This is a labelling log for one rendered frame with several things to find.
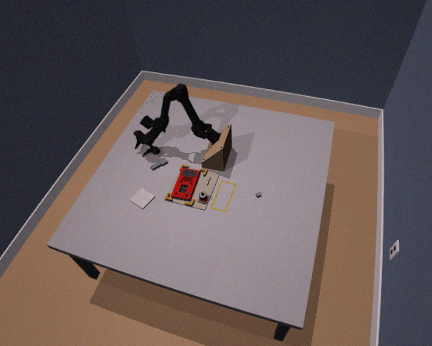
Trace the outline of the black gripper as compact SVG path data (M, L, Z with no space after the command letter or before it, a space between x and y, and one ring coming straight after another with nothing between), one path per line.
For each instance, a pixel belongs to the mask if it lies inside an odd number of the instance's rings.
M153 137L153 140L152 140L152 142L151 142L151 144L149 144L149 146L150 146L150 148L148 148L148 150L142 155L142 156L145 156L146 154L148 154L148 153L150 153L150 152L152 152L154 155L156 155L156 154L158 154L159 152L160 152L160 149L157 147L157 146L153 146L152 145L152 143L153 143L153 141L158 137L158 136L155 136L154 134L152 134L151 133L151 130L149 131L149 135L150 136L152 136ZM133 135L135 135L136 136L136 138L137 138L137 143L136 143L136 146L135 146L135 149L141 144L141 142L138 140L138 138L140 137L140 135L143 135L144 133L142 132L142 131L135 131L134 133L133 133Z

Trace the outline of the white square flat tile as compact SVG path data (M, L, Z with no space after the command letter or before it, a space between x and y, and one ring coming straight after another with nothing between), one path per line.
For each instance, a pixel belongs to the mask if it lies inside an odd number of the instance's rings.
M141 189L130 201L137 205L139 208L144 209L154 198L149 191Z

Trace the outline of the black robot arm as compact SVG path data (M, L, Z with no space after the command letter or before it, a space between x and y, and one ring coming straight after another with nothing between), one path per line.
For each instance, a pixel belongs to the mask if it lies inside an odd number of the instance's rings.
M188 90L185 85L178 84L176 87L174 87L172 90L165 93L163 97L163 105L161 110L161 117L156 118L155 120L152 120L147 115L143 117L140 124L144 126L145 128L151 128L151 133L155 136L158 136L161 131L165 132L165 129L169 122L168 117L168 110L169 106L171 104L171 101L177 100L180 102L184 108L184 110L187 112L188 117L191 120L192 126L191 130L193 131L194 135L209 140L212 145L217 142L221 136L221 132L217 133L210 123L204 123L201 119L199 119L195 109L193 108L189 98L188 98ZM142 144L149 145L151 144L153 137L147 134L140 135L138 140Z

